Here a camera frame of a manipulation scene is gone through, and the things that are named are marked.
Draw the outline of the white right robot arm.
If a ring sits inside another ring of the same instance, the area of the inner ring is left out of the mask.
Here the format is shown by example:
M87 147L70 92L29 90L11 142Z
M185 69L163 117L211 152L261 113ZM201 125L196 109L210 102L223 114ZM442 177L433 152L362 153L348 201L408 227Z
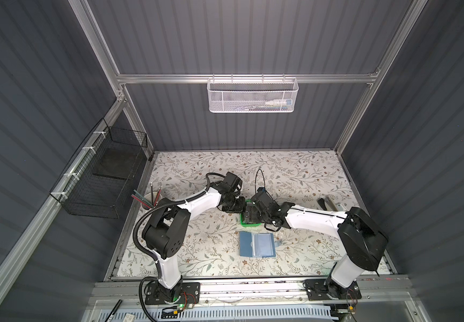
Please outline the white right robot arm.
M375 272L386 251L389 238L383 229L361 208L348 211L309 209L290 202L278 204L264 189L251 198L265 228L305 229L335 237L346 255L332 268L320 286L331 297L339 298L354 290L355 281L365 271Z

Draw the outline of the blue leather card holder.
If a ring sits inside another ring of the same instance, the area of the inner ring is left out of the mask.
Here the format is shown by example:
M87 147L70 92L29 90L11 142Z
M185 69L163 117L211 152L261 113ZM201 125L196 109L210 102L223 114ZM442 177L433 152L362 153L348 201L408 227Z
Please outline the blue leather card holder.
M282 245L273 233L239 232L239 255L248 258L274 258Z

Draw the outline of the stack of cards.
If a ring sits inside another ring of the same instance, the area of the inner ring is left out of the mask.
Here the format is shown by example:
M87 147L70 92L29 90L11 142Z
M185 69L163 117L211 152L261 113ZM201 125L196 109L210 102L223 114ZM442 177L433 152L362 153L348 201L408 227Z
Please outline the stack of cards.
M245 210L241 214L241 224L245 226L260 224L258 209L252 203L246 204Z

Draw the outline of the green plastic card tray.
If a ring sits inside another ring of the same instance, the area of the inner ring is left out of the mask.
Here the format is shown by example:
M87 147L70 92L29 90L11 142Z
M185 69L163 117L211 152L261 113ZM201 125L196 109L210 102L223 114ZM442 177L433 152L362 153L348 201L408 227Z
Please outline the green plastic card tray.
M260 211L254 203L247 199L245 208L241 213L241 225L243 227L257 227L262 224Z

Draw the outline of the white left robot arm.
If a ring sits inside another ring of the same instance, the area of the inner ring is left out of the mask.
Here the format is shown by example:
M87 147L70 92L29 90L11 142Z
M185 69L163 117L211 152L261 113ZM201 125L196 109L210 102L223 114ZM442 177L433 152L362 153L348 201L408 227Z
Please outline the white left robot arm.
M162 199L138 219L133 229L135 247L154 260L158 283L168 291L181 288L177 253L190 221L218 207L225 213L245 210L246 199L241 196L243 181L236 174L207 173L205 179L206 186L201 192L177 201Z

